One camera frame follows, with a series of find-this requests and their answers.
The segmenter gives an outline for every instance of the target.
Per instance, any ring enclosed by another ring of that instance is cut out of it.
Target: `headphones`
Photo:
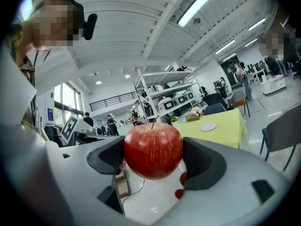
[[[68,0],[79,12],[79,29],[82,29],[81,37],[85,40],[90,40],[93,37],[95,24],[97,21],[97,14],[92,13],[89,15],[88,20],[85,21],[84,7],[75,0]]]

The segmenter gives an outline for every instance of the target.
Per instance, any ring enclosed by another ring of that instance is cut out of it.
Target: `apple stem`
[[[151,129],[154,127],[154,124],[155,124],[155,122],[156,122],[156,120],[158,119],[158,115],[157,115],[157,117],[155,118],[155,120],[154,120],[154,122],[152,123],[152,125],[151,125]]]

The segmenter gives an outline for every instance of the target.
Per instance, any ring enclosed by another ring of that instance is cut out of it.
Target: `yellow tablecloth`
[[[202,126],[208,123],[215,123],[216,128],[202,131]],[[204,115],[198,121],[184,122],[176,128],[182,137],[198,138],[238,149],[240,149],[241,137],[246,139],[248,135],[244,119],[238,109]]]

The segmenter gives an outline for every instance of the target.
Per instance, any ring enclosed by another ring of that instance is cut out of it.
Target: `railing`
[[[143,92],[143,89],[139,90],[138,94],[141,95],[142,92]],[[97,101],[97,102],[93,102],[93,103],[90,104],[91,111],[102,109],[102,108],[108,107],[110,105],[119,104],[119,103],[122,103],[122,102],[125,102],[125,101],[128,101],[128,100],[132,100],[132,99],[136,99],[136,98],[137,98],[136,93],[135,92],[130,92],[130,93],[126,93],[126,94],[123,94],[123,95],[114,96],[114,97],[111,97],[111,98],[108,98],[108,99],[105,99],[105,100],[100,100],[100,101]]]

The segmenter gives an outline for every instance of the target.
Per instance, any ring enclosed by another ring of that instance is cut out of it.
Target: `window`
[[[64,125],[64,120],[63,120],[62,114],[63,114],[62,110],[60,110],[58,108],[55,108],[55,122],[57,124],[63,124]]]
[[[54,97],[57,124],[65,124],[71,114],[83,119],[80,93],[69,83],[56,86]]]
[[[71,89],[65,83],[63,84],[63,104],[73,109],[76,109],[74,100],[74,89]]]
[[[55,101],[61,103],[61,88],[62,85],[55,86]]]
[[[80,97],[79,97],[79,93],[75,92],[75,100],[76,100],[76,109],[81,111],[81,103],[80,103]]]

